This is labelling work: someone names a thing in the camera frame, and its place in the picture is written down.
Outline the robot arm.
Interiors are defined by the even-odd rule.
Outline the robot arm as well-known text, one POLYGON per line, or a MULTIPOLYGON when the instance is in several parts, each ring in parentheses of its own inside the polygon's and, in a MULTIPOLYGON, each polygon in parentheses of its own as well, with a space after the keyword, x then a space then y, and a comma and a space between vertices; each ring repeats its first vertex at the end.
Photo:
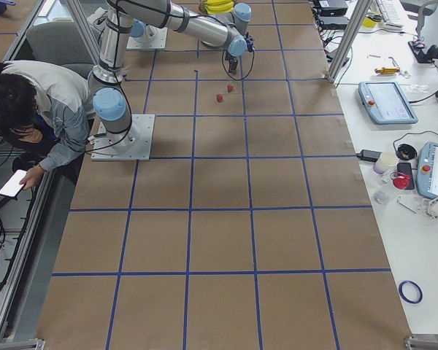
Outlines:
POLYGON ((148 160, 155 117, 134 114, 121 87, 127 50, 163 49, 168 30, 222 49, 235 71, 237 58, 253 51, 247 32, 251 8, 233 1, 207 1, 200 15, 171 1, 109 1, 99 59, 88 76, 101 124, 90 140, 94 161, 148 160))

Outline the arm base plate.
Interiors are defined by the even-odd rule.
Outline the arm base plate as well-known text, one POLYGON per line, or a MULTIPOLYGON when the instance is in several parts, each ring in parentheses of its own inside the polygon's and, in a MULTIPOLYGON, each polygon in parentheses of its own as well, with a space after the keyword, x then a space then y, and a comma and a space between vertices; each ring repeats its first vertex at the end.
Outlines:
POLYGON ((127 50, 163 50, 166 46, 167 29, 152 26, 133 26, 127 50))
POLYGON ((118 135, 106 132, 99 123, 97 137, 91 150, 92 161, 149 160, 155 125, 154 114, 133 114, 131 128, 118 135))

